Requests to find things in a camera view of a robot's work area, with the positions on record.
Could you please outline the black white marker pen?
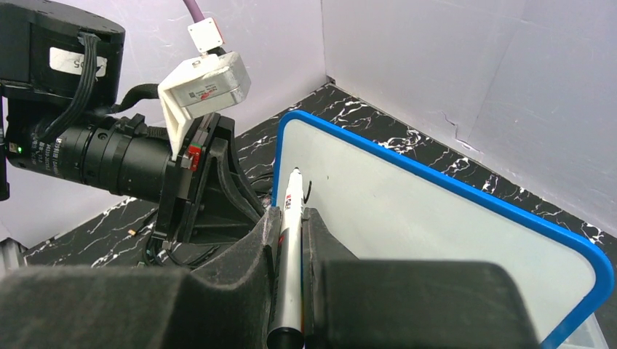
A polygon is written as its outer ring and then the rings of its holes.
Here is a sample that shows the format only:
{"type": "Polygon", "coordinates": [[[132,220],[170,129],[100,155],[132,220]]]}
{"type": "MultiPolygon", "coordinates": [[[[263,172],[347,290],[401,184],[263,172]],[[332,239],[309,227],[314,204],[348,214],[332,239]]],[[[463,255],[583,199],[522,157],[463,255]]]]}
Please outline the black white marker pen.
{"type": "Polygon", "coordinates": [[[296,167],[290,173],[282,205],[277,283],[266,340],[268,348],[304,346],[301,223],[303,204],[303,177],[296,167]]]}

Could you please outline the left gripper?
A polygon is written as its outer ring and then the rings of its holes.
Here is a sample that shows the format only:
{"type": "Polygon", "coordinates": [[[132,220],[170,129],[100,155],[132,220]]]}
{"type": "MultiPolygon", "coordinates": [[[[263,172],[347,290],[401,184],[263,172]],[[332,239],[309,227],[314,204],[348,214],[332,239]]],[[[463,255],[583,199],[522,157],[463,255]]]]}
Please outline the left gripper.
{"type": "Polygon", "coordinates": [[[167,161],[154,226],[163,245],[235,242],[264,215],[239,164],[234,127],[218,113],[197,119],[167,161]]]}

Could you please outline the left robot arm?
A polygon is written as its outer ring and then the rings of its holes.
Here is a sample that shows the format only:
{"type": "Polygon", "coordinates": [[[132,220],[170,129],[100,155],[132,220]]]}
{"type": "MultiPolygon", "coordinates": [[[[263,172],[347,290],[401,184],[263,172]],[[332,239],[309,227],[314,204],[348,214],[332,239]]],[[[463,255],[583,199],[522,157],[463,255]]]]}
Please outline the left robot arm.
{"type": "Polygon", "coordinates": [[[1,166],[155,203],[163,245],[244,238],[264,209],[221,111],[246,99],[250,77],[215,20],[186,6],[198,55],[119,99],[121,25],[56,1],[3,1],[1,166]]]}

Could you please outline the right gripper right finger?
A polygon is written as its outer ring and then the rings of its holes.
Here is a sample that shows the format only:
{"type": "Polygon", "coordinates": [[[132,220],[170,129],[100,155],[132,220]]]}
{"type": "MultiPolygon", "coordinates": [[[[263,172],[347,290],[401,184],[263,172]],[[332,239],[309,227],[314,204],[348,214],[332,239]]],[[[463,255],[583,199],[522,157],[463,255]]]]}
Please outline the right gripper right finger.
{"type": "Polygon", "coordinates": [[[489,262],[361,259],[316,209],[303,230],[307,348],[538,348],[511,276],[489,262]]]}

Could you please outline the blue framed whiteboard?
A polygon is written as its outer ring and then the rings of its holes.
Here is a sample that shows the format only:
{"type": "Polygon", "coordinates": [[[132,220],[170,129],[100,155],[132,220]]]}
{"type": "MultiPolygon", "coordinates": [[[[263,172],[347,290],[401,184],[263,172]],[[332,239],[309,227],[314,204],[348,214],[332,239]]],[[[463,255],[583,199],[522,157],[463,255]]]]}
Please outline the blue framed whiteboard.
{"type": "Polygon", "coordinates": [[[544,348],[615,288],[609,258],[589,240],[307,112],[280,121],[274,168],[273,205],[299,169],[312,185],[308,207],[358,257],[501,266],[544,348]]]}

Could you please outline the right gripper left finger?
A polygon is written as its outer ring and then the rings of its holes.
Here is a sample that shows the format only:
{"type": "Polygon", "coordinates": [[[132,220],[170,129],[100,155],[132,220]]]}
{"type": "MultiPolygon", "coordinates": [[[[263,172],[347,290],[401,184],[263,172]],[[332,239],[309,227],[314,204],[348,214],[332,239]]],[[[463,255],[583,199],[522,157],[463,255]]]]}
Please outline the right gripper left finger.
{"type": "Polygon", "coordinates": [[[202,267],[21,268],[1,280],[3,348],[264,348],[281,212],[202,267]]]}

